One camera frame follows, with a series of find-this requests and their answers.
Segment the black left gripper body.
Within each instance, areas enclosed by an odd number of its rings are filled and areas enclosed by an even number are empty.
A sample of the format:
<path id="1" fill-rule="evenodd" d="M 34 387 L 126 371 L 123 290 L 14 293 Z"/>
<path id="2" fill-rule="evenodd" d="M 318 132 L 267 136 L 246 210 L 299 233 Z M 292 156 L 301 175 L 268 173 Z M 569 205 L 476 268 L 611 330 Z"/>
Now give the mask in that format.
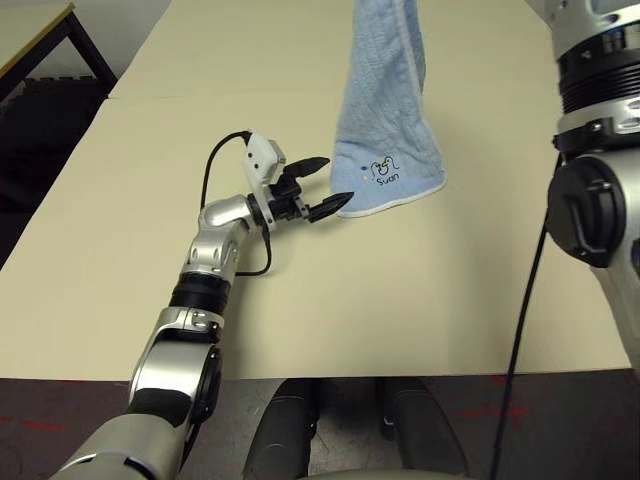
<path id="1" fill-rule="evenodd" d="M 270 233 L 279 221 L 310 219 L 310 206 L 302 200 L 302 188 L 297 181 L 304 177 L 296 169 L 284 168 L 275 183 L 258 188 L 266 201 L 262 206 L 258 195 L 250 193 L 247 202 L 256 226 L 262 233 Z"/>

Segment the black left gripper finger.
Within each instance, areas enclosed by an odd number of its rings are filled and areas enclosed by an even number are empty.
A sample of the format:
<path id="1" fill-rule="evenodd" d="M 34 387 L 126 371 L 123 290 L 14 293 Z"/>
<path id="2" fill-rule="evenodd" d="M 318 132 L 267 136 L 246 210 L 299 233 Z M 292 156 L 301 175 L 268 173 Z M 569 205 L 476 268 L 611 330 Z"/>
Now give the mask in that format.
<path id="1" fill-rule="evenodd" d="M 309 157 L 298 160 L 287 166 L 287 175 L 292 178 L 303 178 L 312 175 L 330 163 L 326 157 Z"/>
<path id="2" fill-rule="evenodd" d="M 307 221 L 315 223 L 334 215 L 354 196 L 353 192 L 340 192 L 325 198 L 321 203 L 308 208 Z"/>

